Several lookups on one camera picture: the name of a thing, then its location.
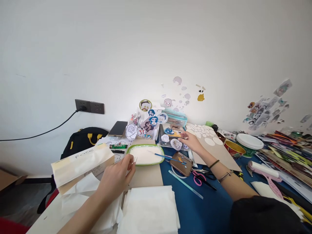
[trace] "black backpack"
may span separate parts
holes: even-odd
[[[98,142],[99,139],[101,139],[102,137],[106,137],[107,134],[108,131],[97,127],[88,127],[80,129],[78,132],[72,134],[72,136],[69,138],[69,141],[64,149],[64,152],[61,155],[61,159],[93,147]],[[55,189],[56,184],[54,181],[54,177],[52,175],[51,191],[41,201],[37,210],[38,214],[42,214],[45,211],[46,197],[49,194],[53,193]]]

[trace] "tissue box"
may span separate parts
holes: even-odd
[[[114,164],[114,153],[106,144],[96,145],[51,164],[56,187],[64,194],[78,181],[93,173],[102,173]]]

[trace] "floor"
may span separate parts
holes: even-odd
[[[0,196],[0,217],[31,226],[40,216],[37,209],[51,190],[50,184],[20,184]]]

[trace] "lint roller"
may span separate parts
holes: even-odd
[[[253,162],[253,161],[249,161],[248,162],[248,167],[254,171],[255,173],[258,173],[260,175],[263,175],[270,188],[273,190],[273,192],[276,194],[276,196],[278,196],[279,198],[281,198],[283,200],[283,196],[280,192],[280,190],[276,187],[276,185],[272,182],[272,180],[275,180],[277,182],[282,182],[282,179],[279,177],[279,173],[275,170],[273,170],[272,168],[263,166],[259,163]]]

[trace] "hand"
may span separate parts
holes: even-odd
[[[178,140],[181,141],[183,144],[186,144],[191,150],[195,151],[196,153],[205,151],[204,147],[201,145],[197,137],[189,132],[182,132],[181,137],[187,138],[179,138]]]
[[[136,163],[133,162],[133,155],[127,154],[121,161],[105,169],[94,195],[101,203],[111,204],[130,184],[135,172]]]

